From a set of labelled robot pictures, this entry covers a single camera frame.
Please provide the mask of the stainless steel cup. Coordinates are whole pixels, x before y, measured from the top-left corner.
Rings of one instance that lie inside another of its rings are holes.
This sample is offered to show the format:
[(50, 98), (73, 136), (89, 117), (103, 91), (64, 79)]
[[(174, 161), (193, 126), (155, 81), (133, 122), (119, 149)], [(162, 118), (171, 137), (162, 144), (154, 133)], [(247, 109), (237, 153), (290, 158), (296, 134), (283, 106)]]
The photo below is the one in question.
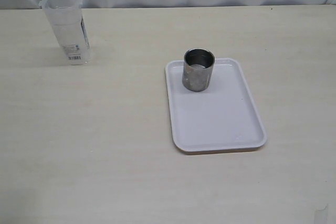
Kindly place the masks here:
[(193, 92), (206, 90), (211, 81), (215, 64), (212, 52), (203, 48), (193, 48), (184, 55), (182, 84)]

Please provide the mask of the clear plastic water bottle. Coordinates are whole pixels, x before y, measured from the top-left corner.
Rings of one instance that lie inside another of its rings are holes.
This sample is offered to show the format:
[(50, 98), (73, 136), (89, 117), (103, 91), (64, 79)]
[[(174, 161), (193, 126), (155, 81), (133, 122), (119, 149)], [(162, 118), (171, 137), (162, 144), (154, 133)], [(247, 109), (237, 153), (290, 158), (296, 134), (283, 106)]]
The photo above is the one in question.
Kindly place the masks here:
[(71, 65), (91, 60), (90, 44), (82, 15), (82, 0), (41, 0), (60, 48)]

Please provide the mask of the white plastic tray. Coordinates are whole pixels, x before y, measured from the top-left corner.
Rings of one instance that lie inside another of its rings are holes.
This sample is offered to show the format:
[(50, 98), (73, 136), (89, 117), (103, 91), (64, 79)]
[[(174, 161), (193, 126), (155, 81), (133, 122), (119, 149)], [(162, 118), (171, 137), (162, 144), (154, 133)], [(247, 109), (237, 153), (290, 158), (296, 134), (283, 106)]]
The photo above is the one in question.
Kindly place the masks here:
[(209, 87), (193, 92), (182, 84), (183, 61), (165, 67), (175, 146), (186, 153), (252, 150), (267, 133), (238, 61), (217, 58)]

